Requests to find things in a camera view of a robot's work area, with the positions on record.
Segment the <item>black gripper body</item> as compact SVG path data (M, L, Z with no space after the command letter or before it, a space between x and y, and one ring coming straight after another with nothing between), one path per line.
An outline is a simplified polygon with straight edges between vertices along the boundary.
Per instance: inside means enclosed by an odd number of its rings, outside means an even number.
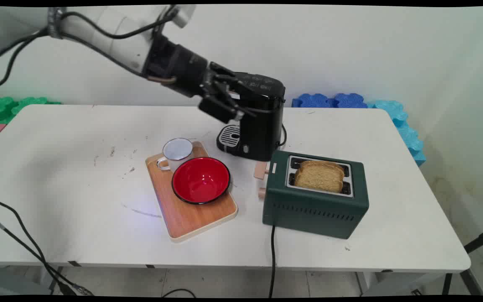
M151 40L143 76L186 97L205 97L217 94L213 85L217 76L234 78L236 74L157 33Z

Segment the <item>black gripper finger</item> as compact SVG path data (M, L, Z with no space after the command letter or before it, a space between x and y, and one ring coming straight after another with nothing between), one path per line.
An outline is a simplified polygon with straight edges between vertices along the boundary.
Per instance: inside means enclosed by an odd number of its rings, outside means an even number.
M262 75L234 72L215 62L210 63L210 70L215 72L213 80L226 84L229 91L238 94L267 94Z
M255 118L255 113L247 107L239 105L230 96L230 88L236 89L236 86L230 82L205 82L200 84L202 99L199 103L199 110L223 123L231 120L240 121L246 115Z

